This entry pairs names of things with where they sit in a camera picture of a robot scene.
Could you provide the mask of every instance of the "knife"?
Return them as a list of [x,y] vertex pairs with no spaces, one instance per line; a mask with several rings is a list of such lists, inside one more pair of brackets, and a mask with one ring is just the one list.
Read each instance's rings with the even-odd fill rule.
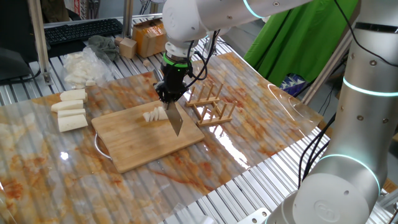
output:
[[178,112],[177,107],[175,106],[175,102],[170,102],[166,103],[163,105],[165,108],[167,117],[169,118],[170,123],[172,124],[172,127],[178,136],[181,131],[183,119],[180,115],[180,112]]

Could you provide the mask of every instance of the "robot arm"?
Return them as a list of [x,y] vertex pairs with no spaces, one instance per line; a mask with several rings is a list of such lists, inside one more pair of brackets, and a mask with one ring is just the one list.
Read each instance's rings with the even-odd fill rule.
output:
[[[186,91],[192,47],[207,32],[251,22],[310,0],[168,0],[164,26],[169,41],[157,84],[160,99]],[[356,38],[398,64],[398,1],[362,0]],[[323,158],[269,216],[267,224],[363,224],[387,176],[387,152],[398,123],[398,68],[353,42],[336,116]]]
[[251,22],[310,1],[168,0],[163,8],[163,23],[169,40],[161,68],[164,80],[155,85],[160,100],[170,104],[187,91],[184,76],[195,76],[190,64],[195,53],[193,47],[206,33]]

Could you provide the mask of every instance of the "black keyboard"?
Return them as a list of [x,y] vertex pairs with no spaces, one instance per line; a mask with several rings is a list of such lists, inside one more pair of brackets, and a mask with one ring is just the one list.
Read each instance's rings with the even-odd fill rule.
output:
[[104,19],[75,25],[64,25],[44,29],[45,38],[50,45],[73,40],[87,40],[94,35],[112,35],[122,32],[122,24],[117,19]]

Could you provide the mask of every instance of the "wooden cutting board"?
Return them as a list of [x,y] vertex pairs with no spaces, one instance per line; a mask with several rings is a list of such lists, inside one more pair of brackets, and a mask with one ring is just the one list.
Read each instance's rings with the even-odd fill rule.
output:
[[151,112],[158,106],[162,106],[162,103],[155,101],[91,120],[119,173],[127,172],[205,138],[178,103],[176,106],[183,119],[179,136],[175,134],[169,120],[147,123],[142,114]]

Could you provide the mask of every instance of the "metal grid table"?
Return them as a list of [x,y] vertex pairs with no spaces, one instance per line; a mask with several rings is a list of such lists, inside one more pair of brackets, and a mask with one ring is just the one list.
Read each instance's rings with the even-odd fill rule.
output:
[[[133,24],[152,19],[154,16],[133,17]],[[200,40],[195,50],[202,51],[205,42],[205,39]],[[218,42],[216,49],[218,54],[234,52],[230,46],[222,42]],[[149,67],[144,66],[143,61],[145,59],[140,56],[134,59],[121,57],[114,62],[118,69],[114,79],[138,75],[160,68],[161,54],[153,55],[147,59],[151,62]],[[43,77],[39,76],[32,82],[0,86],[0,105],[9,105],[69,90],[68,85],[61,78],[64,60],[64,56],[50,59],[52,68],[50,71],[51,85],[46,85]],[[194,55],[193,60],[199,60],[199,58]],[[39,69],[38,62],[32,62],[29,66],[34,73]],[[199,220],[201,215],[209,216],[217,223],[237,223],[260,208],[264,208],[266,215],[269,215],[286,196],[297,189],[300,155],[319,131],[317,128],[307,138],[247,170],[195,203],[187,207],[176,208],[176,214],[166,218],[163,223],[184,223],[186,220],[191,220],[194,223],[195,220]],[[319,148],[328,140],[329,138],[325,136]],[[376,205],[367,223],[387,223],[391,216],[392,214]]]

